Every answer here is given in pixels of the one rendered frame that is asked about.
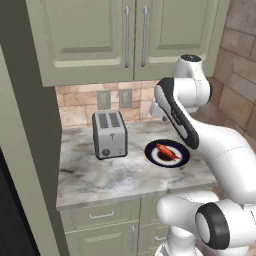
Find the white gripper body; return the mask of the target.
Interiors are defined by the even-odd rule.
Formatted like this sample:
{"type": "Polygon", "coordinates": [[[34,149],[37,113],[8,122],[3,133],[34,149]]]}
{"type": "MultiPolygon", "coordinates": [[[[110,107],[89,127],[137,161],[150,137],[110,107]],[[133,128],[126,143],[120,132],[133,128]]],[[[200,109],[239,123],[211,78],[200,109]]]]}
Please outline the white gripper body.
{"type": "Polygon", "coordinates": [[[149,113],[153,118],[161,118],[163,121],[167,121],[167,116],[164,111],[159,107],[155,99],[152,100],[149,108],[149,113]]]}

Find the tall beige oven cabinet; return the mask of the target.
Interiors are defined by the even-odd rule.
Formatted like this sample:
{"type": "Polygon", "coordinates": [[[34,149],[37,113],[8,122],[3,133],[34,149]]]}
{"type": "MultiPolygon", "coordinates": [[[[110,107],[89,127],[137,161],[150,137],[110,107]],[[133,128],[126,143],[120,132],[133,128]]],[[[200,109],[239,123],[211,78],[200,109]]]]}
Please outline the tall beige oven cabinet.
{"type": "Polygon", "coordinates": [[[69,256],[56,209],[61,123],[42,85],[26,0],[0,0],[0,147],[39,256],[69,256]]]}

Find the dark blue rimmed plate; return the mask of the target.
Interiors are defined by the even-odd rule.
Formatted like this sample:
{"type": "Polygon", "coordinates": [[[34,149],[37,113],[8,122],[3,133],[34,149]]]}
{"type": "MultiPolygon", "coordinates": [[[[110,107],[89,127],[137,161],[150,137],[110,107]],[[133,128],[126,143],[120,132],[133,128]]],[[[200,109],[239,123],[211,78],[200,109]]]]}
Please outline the dark blue rimmed plate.
{"type": "Polygon", "coordinates": [[[153,164],[164,168],[176,168],[185,165],[190,159],[188,149],[182,144],[168,139],[158,139],[148,143],[144,150],[146,158],[153,164]],[[156,144],[162,144],[178,156],[176,161],[162,155],[156,148],[156,144]]]}

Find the silver two-slot toaster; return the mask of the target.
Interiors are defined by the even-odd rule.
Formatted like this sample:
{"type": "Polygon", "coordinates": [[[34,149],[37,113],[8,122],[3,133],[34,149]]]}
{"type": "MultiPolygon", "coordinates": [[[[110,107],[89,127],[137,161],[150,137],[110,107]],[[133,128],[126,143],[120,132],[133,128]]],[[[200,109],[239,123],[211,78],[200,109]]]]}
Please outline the silver two-slot toaster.
{"type": "Polygon", "coordinates": [[[95,156],[99,160],[128,154],[128,132],[118,110],[95,112],[92,124],[95,156]]]}

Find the narrow beige drawer front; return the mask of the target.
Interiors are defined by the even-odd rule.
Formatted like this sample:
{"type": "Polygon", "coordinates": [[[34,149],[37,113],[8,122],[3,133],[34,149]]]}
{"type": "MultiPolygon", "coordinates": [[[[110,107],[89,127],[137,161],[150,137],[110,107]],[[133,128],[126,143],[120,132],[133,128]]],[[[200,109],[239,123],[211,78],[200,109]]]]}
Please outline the narrow beige drawer front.
{"type": "Polygon", "coordinates": [[[140,199],[140,225],[151,225],[159,222],[156,216],[156,203],[159,195],[151,195],[140,199]]]}
{"type": "Polygon", "coordinates": [[[168,229],[168,225],[159,223],[141,226],[139,229],[138,252],[142,253],[158,248],[165,240],[155,241],[154,237],[167,237],[168,229]]]}

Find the wide beige drawer front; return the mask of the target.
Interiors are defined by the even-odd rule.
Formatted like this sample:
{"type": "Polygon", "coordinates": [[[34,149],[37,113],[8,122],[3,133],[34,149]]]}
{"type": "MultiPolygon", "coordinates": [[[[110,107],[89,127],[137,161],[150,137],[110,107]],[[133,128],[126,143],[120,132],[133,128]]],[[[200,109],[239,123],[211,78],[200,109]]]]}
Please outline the wide beige drawer front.
{"type": "Polygon", "coordinates": [[[81,229],[103,226],[112,223],[133,221],[139,219],[140,200],[128,200],[108,205],[98,205],[90,207],[80,207],[65,209],[60,211],[65,232],[71,232],[81,229]],[[90,219],[89,214],[103,215],[115,210],[112,217],[101,219],[90,219]]]}

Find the grey wall light switch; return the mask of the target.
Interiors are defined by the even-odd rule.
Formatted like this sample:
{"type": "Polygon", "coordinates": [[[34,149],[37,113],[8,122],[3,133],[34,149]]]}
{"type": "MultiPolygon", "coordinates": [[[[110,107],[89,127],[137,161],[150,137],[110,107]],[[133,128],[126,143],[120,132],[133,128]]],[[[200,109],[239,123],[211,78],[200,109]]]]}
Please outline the grey wall light switch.
{"type": "Polygon", "coordinates": [[[132,90],[131,89],[119,90],[119,107],[120,108],[132,107],[132,90]]]}

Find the grey wall power outlet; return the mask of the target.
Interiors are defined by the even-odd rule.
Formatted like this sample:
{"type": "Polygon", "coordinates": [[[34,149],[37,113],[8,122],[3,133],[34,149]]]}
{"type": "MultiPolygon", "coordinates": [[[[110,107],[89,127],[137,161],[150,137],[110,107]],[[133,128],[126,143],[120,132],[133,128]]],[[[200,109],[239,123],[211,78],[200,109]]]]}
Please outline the grey wall power outlet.
{"type": "Polygon", "coordinates": [[[97,91],[97,105],[99,110],[111,108],[111,95],[109,90],[97,91]]]}

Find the beige wall cupboard door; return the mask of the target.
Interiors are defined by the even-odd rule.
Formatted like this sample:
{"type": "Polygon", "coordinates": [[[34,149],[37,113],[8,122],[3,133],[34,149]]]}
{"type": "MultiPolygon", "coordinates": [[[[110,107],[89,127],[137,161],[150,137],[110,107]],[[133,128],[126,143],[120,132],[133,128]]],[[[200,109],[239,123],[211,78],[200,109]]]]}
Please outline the beige wall cupboard door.
{"type": "Polygon", "coordinates": [[[25,0],[45,87],[130,82],[135,0],[25,0]],[[125,13],[129,6],[129,68],[125,13]]]}
{"type": "Polygon", "coordinates": [[[206,76],[213,73],[213,34],[219,0],[137,0],[136,81],[171,76],[175,63],[184,54],[203,60],[206,76]],[[146,64],[141,67],[143,7],[148,6],[146,64]]]}

